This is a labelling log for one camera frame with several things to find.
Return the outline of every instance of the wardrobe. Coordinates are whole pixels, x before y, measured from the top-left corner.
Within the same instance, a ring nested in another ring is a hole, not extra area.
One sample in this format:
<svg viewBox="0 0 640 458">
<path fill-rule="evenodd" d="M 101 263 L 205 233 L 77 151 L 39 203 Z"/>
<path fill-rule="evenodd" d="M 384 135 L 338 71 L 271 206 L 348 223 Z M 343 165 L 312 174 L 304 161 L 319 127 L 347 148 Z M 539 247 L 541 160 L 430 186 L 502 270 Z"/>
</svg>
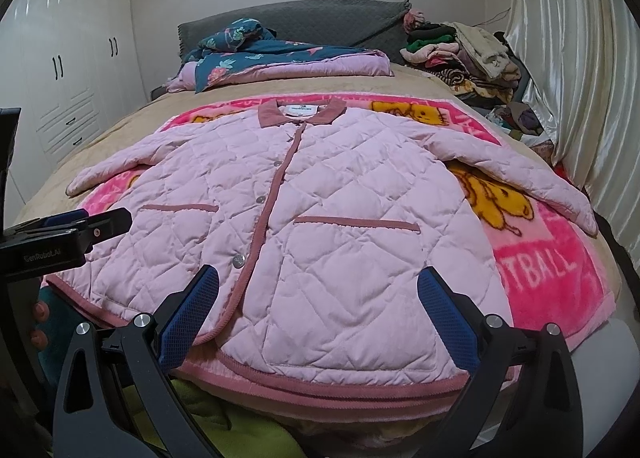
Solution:
<svg viewBox="0 0 640 458">
<path fill-rule="evenodd" d="M 5 225 L 71 152 L 146 103 L 130 0 L 14 0 L 0 21 L 0 106 L 22 109 Z"/>
</svg>

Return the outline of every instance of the quilted headboard cover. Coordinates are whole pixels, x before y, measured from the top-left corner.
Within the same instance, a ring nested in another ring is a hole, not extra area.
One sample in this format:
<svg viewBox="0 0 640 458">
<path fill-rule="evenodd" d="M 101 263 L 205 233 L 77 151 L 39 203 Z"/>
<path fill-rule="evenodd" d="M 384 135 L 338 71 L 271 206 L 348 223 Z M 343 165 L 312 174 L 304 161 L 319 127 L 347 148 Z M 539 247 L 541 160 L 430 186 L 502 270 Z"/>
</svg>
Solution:
<svg viewBox="0 0 640 458">
<path fill-rule="evenodd" d="M 404 64 L 402 18 L 410 8 L 409 0 L 301 0 L 241 8 L 181 24 L 180 57 L 236 19 L 254 18 L 275 30 L 278 39 L 382 50 L 392 62 Z"/>
</svg>

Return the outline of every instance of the white satin curtain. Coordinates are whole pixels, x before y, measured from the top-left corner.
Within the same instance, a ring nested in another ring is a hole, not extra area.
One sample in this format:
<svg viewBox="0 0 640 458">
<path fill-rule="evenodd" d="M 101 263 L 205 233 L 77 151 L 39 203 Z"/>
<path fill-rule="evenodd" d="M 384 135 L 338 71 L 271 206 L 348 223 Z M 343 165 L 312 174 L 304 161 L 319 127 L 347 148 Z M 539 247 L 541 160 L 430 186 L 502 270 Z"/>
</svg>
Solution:
<svg viewBox="0 0 640 458">
<path fill-rule="evenodd" d="M 623 0 L 513 0 L 507 40 L 578 187 L 640 270 L 640 29 Z"/>
</svg>

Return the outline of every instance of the textured blue pad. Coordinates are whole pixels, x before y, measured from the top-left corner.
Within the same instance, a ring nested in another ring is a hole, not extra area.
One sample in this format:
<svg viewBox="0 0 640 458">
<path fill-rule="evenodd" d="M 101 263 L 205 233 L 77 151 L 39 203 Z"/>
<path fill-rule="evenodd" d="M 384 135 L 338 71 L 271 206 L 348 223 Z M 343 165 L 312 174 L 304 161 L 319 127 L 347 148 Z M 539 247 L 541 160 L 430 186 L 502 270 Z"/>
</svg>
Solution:
<svg viewBox="0 0 640 458">
<path fill-rule="evenodd" d="M 158 363 L 163 373 L 180 367 L 184 362 L 193 340 L 218 297 L 219 288 L 218 273 L 211 267 L 194 285 L 162 331 Z"/>
<path fill-rule="evenodd" d="M 454 364 L 473 374 L 480 365 L 478 337 L 428 268 L 418 275 L 418 298 Z"/>
<path fill-rule="evenodd" d="M 43 227 L 55 227 L 56 225 L 65 225 L 71 222 L 77 222 L 83 218 L 88 218 L 89 213 L 84 209 L 76 209 L 75 211 L 69 211 L 68 213 L 56 214 L 55 216 L 49 216 L 42 223 Z"/>
</svg>

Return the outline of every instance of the beige bed sheet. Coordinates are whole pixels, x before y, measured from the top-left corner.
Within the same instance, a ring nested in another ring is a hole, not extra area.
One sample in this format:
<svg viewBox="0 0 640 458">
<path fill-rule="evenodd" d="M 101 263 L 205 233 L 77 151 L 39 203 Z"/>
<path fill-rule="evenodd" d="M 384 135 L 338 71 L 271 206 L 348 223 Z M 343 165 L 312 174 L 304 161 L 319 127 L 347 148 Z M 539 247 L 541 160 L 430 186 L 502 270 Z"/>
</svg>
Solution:
<svg viewBox="0 0 640 458">
<path fill-rule="evenodd" d="M 392 67 L 395 77 L 351 76 L 288 79 L 225 86 L 198 95 L 193 92 L 164 95 L 141 110 L 129 115 L 129 117 L 124 118 L 89 145 L 78 152 L 70 154 L 63 160 L 36 196 L 29 200 L 22 209 L 17 222 L 74 209 L 82 201 L 86 193 L 75 198 L 69 198 L 65 195 L 65 189 L 81 169 L 95 165 L 113 153 L 131 146 L 155 131 L 169 118 L 212 102 L 266 94 L 341 91 L 372 92 L 431 99 L 455 99 L 450 93 L 449 87 L 439 79 L 426 76 L 424 72 L 411 68 L 395 64 Z M 461 101 L 458 101 L 458 105 L 491 129 L 494 134 L 500 136 L 517 152 L 546 166 L 545 162 L 524 144 L 504 134 L 497 126 Z M 622 286 L 622 278 L 609 246 L 601 234 L 598 234 L 598 237 L 592 240 L 592 243 L 605 267 L 610 287 L 616 298 L 618 298 L 620 287 Z"/>
</svg>

